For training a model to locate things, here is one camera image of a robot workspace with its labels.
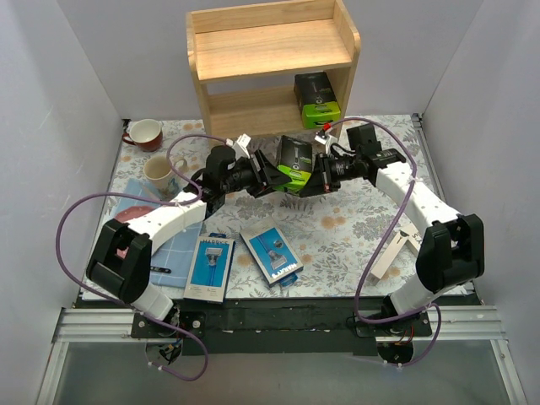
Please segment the white Harry's razor box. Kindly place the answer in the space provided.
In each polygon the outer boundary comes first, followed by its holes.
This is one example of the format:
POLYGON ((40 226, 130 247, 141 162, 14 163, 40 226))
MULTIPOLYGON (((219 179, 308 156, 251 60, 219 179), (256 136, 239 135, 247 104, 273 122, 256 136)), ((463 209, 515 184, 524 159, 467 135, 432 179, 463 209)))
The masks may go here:
POLYGON ((419 254, 422 240, 422 235, 418 231, 410 232, 408 234, 406 246, 415 256, 419 254))

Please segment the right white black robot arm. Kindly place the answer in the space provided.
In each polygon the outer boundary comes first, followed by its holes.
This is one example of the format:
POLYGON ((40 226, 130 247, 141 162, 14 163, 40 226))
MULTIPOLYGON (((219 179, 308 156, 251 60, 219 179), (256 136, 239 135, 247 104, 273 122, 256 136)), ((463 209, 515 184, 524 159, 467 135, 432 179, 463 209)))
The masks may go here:
POLYGON ((342 181, 363 178, 397 204, 398 216, 406 215, 414 224, 422 238, 415 274, 384 299, 378 318, 358 317, 397 336, 436 298, 483 275, 484 226, 476 214, 459 213, 418 180, 417 164, 406 147, 382 148, 375 135, 380 123, 356 120, 359 125, 347 130, 352 150, 338 157, 318 154, 299 195, 328 194, 342 181))

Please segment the cream ceramic mug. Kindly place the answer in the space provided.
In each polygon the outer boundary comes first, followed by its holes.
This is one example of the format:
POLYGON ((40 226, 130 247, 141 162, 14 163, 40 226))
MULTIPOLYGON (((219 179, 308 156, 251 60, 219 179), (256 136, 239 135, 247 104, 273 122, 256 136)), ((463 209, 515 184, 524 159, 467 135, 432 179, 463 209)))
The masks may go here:
POLYGON ((143 174, 163 200, 171 200, 185 183, 172 169, 165 155, 157 155, 146 161, 143 174))

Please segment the floral patterned tablecloth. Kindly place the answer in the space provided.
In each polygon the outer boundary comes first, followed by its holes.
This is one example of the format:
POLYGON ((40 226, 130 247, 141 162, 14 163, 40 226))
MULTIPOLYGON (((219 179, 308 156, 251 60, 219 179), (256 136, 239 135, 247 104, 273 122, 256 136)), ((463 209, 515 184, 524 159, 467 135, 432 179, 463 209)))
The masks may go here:
MULTIPOLYGON (((406 145, 418 165, 418 177, 434 190, 429 164, 409 115, 367 116, 392 130, 406 145)), ((147 183, 143 166, 153 155, 165 154, 170 143, 190 133, 204 134, 201 120, 162 121, 163 147, 156 154, 122 144, 113 171, 111 191, 125 192, 128 181, 147 183)), ((202 168, 210 151, 210 140, 189 138, 177 144, 173 156, 187 162, 187 175, 202 168)), ((297 198, 281 192, 254 199, 247 192, 226 197, 224 206, 202 223, 202 235, 223 233, 236 239, 229 275, 227 299, 282 297, 354 296, 365 264, 397 213, 398 206, 368 181, 342 183, 338 192, 322 197, 297 198), (240 230, 271 216, 299 255, 304 268, 290 287, 269 287, 240 230)), ((403 248, 383 279, 376 285, 366 282, 362 295, 386 295, 398 289, 413 275, 414 256, 403 248)))

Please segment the blue Harry's razor pack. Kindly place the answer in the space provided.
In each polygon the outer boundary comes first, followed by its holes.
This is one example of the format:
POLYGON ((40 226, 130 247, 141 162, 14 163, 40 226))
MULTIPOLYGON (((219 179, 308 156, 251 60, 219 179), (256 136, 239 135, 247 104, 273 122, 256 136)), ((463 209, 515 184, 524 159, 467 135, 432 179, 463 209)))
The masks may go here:
POLYGON ((289 287, 298 280, 304 264, 271 217, 243 228, 240 236, 270 287, 289 287))
POLYGON ((199 236, 183 298, 222 304, 234 250, 235 241, 232 239, 199 236))

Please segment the aluminium rail frame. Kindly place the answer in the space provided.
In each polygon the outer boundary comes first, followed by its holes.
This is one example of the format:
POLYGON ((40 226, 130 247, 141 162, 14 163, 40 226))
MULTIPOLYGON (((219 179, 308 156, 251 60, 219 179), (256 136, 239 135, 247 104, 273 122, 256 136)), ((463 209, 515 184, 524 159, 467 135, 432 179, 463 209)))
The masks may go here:
POLYGON ((390 338, 340 330, 210 330, 210 357, 183 354, 173 365, 200 372, 185 382, 150 366, 153 339, 132 339, 127 310, 64 310, 40 404, 524 404, 497 311, 442 311, 435 343, 413 340, 417 364, 376 357, 390 338))

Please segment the wooden two-tier shelf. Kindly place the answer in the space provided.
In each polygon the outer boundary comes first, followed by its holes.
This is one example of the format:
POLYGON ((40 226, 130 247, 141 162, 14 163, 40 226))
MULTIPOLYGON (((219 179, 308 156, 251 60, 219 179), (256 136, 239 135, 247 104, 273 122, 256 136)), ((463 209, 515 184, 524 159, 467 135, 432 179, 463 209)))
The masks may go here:
POLYGON ((189 12, 186 48, 206 132, 266 137, 303 131, 292 85, 221 94, 208 85, 324 71, 345 111, 361 39, 341 1, 281 1, 189 12))

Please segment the blue checked cloth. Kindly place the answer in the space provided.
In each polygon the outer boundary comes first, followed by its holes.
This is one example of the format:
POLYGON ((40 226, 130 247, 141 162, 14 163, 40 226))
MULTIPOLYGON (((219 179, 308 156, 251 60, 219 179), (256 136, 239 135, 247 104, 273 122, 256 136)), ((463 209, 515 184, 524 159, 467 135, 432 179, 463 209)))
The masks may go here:
MULTIPOLYGON (((159 208, 159 204, 120 197, 117 200, 111 215, 115 217, 119 211, 137 205, 149 205, 154 208, 159 208)), ((202 222, 190 225, 182 232, 168 239, 152 255, 152 266, 167 267, 171 270, 171 274, 150 272, 150 281, 153 284, 173 288, 185 287, 195 245, 197 244, 197 238, 201 233, 202 226, 202 222)))

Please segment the long white Harry's box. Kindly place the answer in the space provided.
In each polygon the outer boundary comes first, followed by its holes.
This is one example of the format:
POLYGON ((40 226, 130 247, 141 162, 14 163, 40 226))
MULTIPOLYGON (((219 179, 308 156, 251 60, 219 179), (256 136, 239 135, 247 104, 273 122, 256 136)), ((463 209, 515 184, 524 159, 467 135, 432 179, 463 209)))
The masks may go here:
POLYGON ((372 285, 377 285, 385 276, 388 269, 396 259, 401 249, 406 246, 408 234, 418 231, 413 224, 402 227, 393 237, 386 249, 380 254, 375 265, 370 270, 367 281, 372 285))

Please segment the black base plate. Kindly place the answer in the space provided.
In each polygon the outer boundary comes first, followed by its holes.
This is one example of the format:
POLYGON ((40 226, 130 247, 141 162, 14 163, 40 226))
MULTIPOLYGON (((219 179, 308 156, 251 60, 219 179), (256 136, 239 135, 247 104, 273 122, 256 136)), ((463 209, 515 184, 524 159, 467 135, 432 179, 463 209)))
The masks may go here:
POLYGON ((211 304, 177 300, 179 326, 211 354, 377 354, 377 338, 399 327, 357 323, 350 298, 239 299, 211 304))

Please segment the red ceramic mug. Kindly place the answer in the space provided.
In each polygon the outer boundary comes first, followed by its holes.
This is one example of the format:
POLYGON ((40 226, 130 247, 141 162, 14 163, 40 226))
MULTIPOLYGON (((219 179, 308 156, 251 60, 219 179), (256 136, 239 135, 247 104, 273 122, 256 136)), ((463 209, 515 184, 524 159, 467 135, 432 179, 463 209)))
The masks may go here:
POLYGON ((163 143, 163 129, 159 121, 143 119, 135 122, 121 140, 129 145, 137 146, 144 152, 154 152, 163 143))

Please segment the pink dotted plate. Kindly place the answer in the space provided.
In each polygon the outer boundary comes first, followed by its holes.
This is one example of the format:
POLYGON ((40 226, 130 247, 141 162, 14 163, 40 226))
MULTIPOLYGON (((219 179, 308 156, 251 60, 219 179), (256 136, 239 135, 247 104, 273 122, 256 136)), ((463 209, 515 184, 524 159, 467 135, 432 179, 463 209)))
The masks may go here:
POLYGON ((137 205, 119 211, 114 219, 121 223, 129 223, 131 220, 143 217, 144 215, 154 211, 154 207, 149 205, 137 205))

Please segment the green black Gillette razor box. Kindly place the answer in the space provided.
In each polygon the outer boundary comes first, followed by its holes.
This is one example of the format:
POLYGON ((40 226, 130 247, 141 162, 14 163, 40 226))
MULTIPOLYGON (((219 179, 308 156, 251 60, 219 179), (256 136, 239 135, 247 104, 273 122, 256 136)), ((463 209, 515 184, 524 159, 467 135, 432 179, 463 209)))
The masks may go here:
POLYGON ((326 72, 296 74, 294 94, 305 129, 340 119, 341 109, 326 72))
POLYGON ((276 166, 290 181, 278 189, 298 194, 311 177, 312 157, 312 145, 309 142, 283 135, 278 146, 276 166))

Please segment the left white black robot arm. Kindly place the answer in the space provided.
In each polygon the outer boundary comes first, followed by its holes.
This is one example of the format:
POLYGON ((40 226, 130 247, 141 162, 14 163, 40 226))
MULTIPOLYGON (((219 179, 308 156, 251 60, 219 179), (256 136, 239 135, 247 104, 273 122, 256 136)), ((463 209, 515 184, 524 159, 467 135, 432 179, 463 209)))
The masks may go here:
POLYGON ((186 186, 170 206, 161 206, 127 223, 112 219, 103 226, 86 269, 87 278, 122 303, 150 316, 161 337, 173 336, 180 318, 173 301, 150 282, 151 257, 167 240, 219 210, 231 192, 253 197, 273 192, 290 177, 259 150, 238 157, 230 146, 211 149, 202 177, 186 186))

